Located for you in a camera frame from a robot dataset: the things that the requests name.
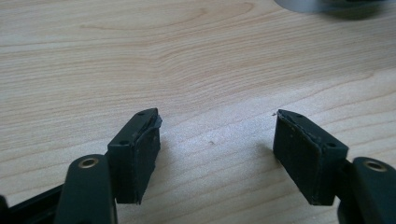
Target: wooden table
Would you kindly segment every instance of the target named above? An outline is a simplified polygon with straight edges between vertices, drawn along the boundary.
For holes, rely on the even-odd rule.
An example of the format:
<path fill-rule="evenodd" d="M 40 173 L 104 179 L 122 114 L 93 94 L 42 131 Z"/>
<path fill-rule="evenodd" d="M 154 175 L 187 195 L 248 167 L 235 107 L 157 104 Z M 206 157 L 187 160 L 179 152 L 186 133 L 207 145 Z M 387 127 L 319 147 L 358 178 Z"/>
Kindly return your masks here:
<path fill-rule="evenodd" d="M 0 190 L 10 205 L 158 107 L 162 149 L 120 223 L 337 223 L 276 161 L 274 113 L 396 166 L 396 5 L 299 14 L 272 0 L 0 3 Z"/>

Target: hole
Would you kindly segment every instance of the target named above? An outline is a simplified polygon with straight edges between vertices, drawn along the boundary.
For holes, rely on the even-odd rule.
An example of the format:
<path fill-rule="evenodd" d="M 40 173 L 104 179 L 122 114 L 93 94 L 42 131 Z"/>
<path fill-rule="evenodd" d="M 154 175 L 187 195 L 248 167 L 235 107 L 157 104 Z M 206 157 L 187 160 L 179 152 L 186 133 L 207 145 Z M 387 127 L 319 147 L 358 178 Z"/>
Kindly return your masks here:
<path fill-rule="evenodd" d="M 326 143 L 326 145 L 327 145 L 328 147 L 336 147 L 336 144 L 334 144 L 334 143 Z"/>
<path fill-rule="evenodd" d="M 385 167 L 383 164 L 380 164 L 376 161 L 365 161 L 364 165 L 366 165 L 368 168 L 377 171 L 377 172 L 386 172 L 387 167 Z"/>
<path fill-rule="evenodd" d="M 84 160 L 84 161 L 81 161 L 81 162 L 78 164 L 78 166 L 79 166 L 80 168 L 86 169 L 86 168 L 91 168 L 91 167 L 93 167 L 93 166 L 96 165 L 96 163 L 98 163 L 98 162 L 99 162 L 99 160 L 96 159 L 96 158 L 88 158 L 88 159 L 86 159 L 86 160 Z"/>
<path fill-rule="evenodd" d="M 128 145 L 129 145 L 129 141 L 126 141 L 126 140 L 120 141 L 120 145 L 122 145 L 122 146 L 128 146 Z"/>

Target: black plastic part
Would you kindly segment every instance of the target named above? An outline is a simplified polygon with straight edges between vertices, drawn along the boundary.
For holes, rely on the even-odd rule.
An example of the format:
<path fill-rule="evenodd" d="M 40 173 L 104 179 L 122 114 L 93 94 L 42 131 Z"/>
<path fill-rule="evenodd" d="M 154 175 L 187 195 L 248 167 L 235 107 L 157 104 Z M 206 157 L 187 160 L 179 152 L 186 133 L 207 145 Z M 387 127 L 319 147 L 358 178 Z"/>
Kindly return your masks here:
<path fill-rule="evenodd" d="M 340 224 L 364 223 L 350 183 L 350 172 L 352 169 L 352 163 L 345 161 L 344 166 L 337 172 L 335 178 L 335 194 L 341 200 L 337 210 Z"/>
<path fill-rule="evenodd" d="M 70 164 L 55 223 L 117 223 L 106 156 L 88 155 Z"/>
<path fill-rule="evenodd" d="M 0 223 L 53 223 L 61 191 L 62 186 L 58 186 L 7 210 L 2 208 Z"/>
<path fill-rule="evenodd" d="M 6 198 L 2 195 L 0 195 L 0 223 L 11 223 L 11 216 L 9 213 L 8 204 Z"/>
<path fill-rule="evenodd" d="M 370 158 L 356 158 L 350 183 L 365 223 L 396 223 L 396 171 Z"/>
<path fill-rule="evenodd" d="M 160 150 L 157 108 L 135 114 L 107 146 L 117 203 L 141 203 Z"/>
<path fill-rule="evenodd" d="M 274 153 L 313 205 L 332 205 L 335 177 L 348 147 L 310 119 L 278 110 Z"/>

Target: clamp jaw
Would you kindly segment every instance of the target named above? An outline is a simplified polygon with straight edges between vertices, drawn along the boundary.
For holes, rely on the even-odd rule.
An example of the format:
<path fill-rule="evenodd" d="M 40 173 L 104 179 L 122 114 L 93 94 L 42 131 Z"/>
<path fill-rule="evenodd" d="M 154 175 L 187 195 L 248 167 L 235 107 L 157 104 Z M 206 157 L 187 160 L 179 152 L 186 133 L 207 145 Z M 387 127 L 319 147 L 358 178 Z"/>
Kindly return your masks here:
<path fill-rule="evenodd" d="M 274 154 L 310 204 L 341 203 L 342 224 L 396 223 L 396 171 L 371 158 L 347 161 L 348 147 L 303 115 L 278 110 Z"/>
<path fill-rule="evenodd" d="M 107 146 L 106 155 L 73 161 L 64 184 L 8 208 L 0 223 L 118 223 L 117 203 L 141 203 L 160 150 L 157 108 L 135 114 Z"/>

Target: light wood surface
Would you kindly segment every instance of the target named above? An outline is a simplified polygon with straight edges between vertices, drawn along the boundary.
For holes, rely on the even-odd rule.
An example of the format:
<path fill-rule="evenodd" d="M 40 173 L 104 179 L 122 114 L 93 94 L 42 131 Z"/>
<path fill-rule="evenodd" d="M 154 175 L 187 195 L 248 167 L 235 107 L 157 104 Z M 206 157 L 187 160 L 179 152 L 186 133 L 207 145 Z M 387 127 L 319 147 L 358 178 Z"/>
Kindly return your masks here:
<path fill-rule="evenodd" d="M 306 115 L 396 166 L 396 5 L 298 14 L 272 0 L 0 2 L 0 193 L 10 205 L 105 153 L 158 107 L 162 149 L 120 223 L 337 223 L 272 153 Z"/>

